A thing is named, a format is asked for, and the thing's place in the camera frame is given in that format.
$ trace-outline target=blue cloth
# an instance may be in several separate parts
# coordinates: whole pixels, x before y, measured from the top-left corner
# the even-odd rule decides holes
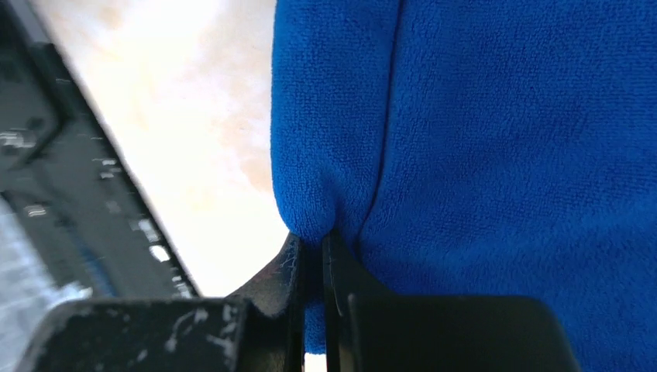
[[[337,227],[405,294],[539,298],[584,370],[657,370],[655,1],[279,0],[271,156],[310,244]]]

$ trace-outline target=white table surface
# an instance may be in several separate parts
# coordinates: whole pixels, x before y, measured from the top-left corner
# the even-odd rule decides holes
[[[287,235],[269,157],[275,0],[34,3],[201,292],[251,278]]]

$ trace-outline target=blue fabric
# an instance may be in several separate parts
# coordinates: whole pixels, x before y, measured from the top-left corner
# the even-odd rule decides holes
[[[655,1],[279,0],[271,156],[291,231],[395,291],[530,295],[584,370],[657,370]]]

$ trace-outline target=gray floor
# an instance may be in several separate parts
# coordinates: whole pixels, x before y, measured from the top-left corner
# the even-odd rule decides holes
[[[48,309],[80,297],[74,286],[53,286],[38,254],[0,198],[0,372],[13,370]]]

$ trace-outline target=floor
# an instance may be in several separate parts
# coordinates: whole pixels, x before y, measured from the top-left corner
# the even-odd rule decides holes
[[[287,234],[269,158],[275,0],[33,2],[202,293],[251,278]]]

